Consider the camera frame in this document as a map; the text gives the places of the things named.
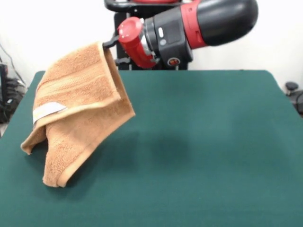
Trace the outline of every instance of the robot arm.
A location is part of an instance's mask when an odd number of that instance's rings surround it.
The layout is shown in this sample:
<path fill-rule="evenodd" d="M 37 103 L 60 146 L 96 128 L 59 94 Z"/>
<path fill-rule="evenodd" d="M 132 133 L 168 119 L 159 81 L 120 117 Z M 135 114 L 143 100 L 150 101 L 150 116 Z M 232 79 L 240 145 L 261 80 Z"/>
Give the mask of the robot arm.
<path fill-rule="evenodd" d="M 148 19 L 129 17 L 118 35 L 104 43 L 121 44 L 129 59 L 150 69 L 159 61 L 167 67 L 193 60 L 192 50 L 233 42 L 249 33 L 258 18 L 256 0 L 194 0 Z"/>

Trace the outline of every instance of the white tag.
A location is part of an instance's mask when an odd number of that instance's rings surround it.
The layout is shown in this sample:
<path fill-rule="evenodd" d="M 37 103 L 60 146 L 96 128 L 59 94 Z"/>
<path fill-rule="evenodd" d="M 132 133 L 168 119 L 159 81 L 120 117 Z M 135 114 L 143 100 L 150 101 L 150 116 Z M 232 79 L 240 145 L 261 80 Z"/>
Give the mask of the white tag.
<path fill-rule="evenodd" d="M 39 119 L 64 109 L 67 109 L 67 107 L 61 105 L 60 103 L 56 103 L 56 102 L 46 103 L 42 106 L 39 106 L 33 111 L 33 122 L 35 124 L 36 121 L 38 121 Z"/>

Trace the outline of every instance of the tan towel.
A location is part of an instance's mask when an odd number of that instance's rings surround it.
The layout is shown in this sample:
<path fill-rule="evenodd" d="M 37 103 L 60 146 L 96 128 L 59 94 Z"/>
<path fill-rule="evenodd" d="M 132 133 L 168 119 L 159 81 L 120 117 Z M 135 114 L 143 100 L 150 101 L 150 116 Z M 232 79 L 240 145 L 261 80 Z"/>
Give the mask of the tan towel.
<path fill-rule="evenodd" d="M 97 42 L 53 64 L 36 89 L 27 154 L 48 139 L 43 182 L 65 187 L 97 146 L 135 116 L 109 50 Z"/>

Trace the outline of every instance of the green tablecloth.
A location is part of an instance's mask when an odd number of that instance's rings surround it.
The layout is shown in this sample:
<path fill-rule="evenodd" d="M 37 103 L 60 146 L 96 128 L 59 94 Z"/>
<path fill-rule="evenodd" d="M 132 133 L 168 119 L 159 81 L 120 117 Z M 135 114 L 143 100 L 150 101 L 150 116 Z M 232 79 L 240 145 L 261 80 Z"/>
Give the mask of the green tablecloth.
<path fill-rule="evenodd" d="M 0 140 L 1 227 L 302 227 L 303 121 L 265 71 L 122 71 L 137 116 L 43 185 L 36 77 Z"/>

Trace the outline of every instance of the towel fold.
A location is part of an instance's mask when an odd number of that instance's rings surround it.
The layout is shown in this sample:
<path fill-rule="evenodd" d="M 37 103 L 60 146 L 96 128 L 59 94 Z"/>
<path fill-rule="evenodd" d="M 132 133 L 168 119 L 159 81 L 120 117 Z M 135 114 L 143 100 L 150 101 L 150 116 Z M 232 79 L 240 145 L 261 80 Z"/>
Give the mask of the towel fold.
<path fill-rule="evenodd" d="M 59 59 L 36 89 L 27 154 L 48 140 L 43 183 L 65 187 L 97 146 L 135 116 L 110 50 L 96 42 Z"/>

